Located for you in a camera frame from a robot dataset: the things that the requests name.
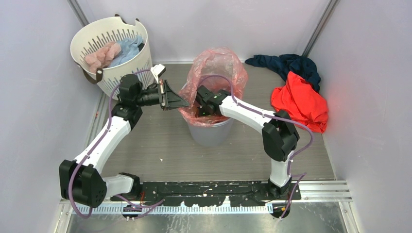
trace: wood floor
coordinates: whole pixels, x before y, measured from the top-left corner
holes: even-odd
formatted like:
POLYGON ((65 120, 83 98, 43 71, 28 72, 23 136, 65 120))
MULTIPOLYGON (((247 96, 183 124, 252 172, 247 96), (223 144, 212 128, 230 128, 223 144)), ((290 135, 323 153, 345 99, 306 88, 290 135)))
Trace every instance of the wood floor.
MULTIPOLYGON (((244 65, 249 75, 243 100, 272 110, 270 94, 285 83, 274 72, 244 65)), ((162 78, 174 90, 186 82, 191 64, 166 65, 162 78)), ((298 129, 298 148, 309 134, 298 129)), ((231 134, 215 148, 198 145, 177 110, 162 111, 159 106, 143 108, 133 131, 114 150, 103 169, 103 177, 119 172, 138 175, 143 181, 231 181, 267 180, 271 171, 263 150, 261 135, 235 121, 231 134)), ((316 133, 310 148, 296 156, 292 173, 307 172, 305 179, 334 179, 322 135, 316 133)))

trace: wall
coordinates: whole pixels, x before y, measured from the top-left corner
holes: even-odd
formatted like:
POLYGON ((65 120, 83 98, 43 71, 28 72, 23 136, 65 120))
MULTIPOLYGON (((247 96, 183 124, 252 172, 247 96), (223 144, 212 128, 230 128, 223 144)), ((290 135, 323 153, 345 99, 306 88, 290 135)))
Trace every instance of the wall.
POLYGON ((365 232, 410 232, 412 2, 343 0, 309 57, 330 108, 324 134, 365 232))
POLYGON ((71 59, 81 25, 66 1, 8 1, 0 12, 0 229, 45 233, 58 167, 84 149, 101 92, 71 59))
POLYGON ((155 62, 187 62, 228 46, 241 60, 254 54, 301 54, 328 0, 78 0, 88 20, 139 18, 155 62))

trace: trash bag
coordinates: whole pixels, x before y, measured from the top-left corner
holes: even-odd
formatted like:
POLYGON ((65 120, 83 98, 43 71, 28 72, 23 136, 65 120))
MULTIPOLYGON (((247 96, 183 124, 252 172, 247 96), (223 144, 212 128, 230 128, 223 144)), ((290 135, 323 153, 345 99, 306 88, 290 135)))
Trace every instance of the trash bag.
POLYGON ((215 114, 199 117, 198 107, 196 103, 196 90, 200 85, 204 85, 207 89, 217 92, 220 89, 230 92, 230 84, 227 80, 220 77, 206 77, 218 74, 231 79, 235 96, 239 99, 243 97, 243 90, 246 85, 248 76, 242 63, 236 54, 228 48, 212 48, 202 52, 193 61, 193 65, 189 71, 188 79, 185 86, 180 90, 179 95, 189 102, 189 107, 179 108, 179 112, 187 123, 194 126, 211 127, 215 123, 219 123, 228 119, 225 116, 217 116, 215 114))

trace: blue cloth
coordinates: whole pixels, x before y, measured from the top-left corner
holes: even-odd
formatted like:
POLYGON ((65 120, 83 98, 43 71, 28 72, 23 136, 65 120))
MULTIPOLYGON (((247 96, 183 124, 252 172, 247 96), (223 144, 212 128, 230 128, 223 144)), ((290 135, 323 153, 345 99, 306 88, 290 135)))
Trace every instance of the blue cloth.
POLYGON ((318 74, 316 64, 307 57, 296 54, 284 54, 280 56, 255 55, 245 61, 254 67, 266 67, 276 72, 286 81, 289 71, 299 75, 312 85, 313 90, 319 92, 321 77, 318 74))
POLYGON ((143 38, 138 35, 134 39, 124 38, 123 40, 119 40, 117 43, 120 44, 121 51, 108 67, 121 65, 138 55, 140 52, 139 45, 143 43, 143 38))

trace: clothes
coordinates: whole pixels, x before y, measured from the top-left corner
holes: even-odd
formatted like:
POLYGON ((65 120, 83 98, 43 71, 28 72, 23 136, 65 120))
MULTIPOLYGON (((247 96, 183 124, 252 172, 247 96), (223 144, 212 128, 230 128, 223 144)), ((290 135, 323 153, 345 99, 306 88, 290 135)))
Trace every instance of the clothes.
POLYGON ((139 54, 139 45, 143 43, 143 38, 138 35, 134 39, 124 38, 123 40, 118 41, 120 44, 121 52, 109 65, 109 67, 115 67, 126 63, 133 59, 136 55, 139 54))
POLYGON ((296 54, 284 54, 277 56, 255 55, 245 61, 254 67, 266 67, 286 81, 289 71, 298 74, 312 85, 313 90, 319 92, 321 77, 318 74, 316 64, 307 57, 296 54))
POLYGON ((120 50, 120 44, 110 41, 96 52, 88 54, 85 61, 89 65, 90 72, 96 73, 97 68, 105 68, 110 65, 120 50))
POLYGON ((328 108, 326 100, 316 93, 299 75, 290 71, 284 87, 276 88, 271 96, 271 105, 285 110, 292 120, 309 127, 313 132, 326 130, 328 108))

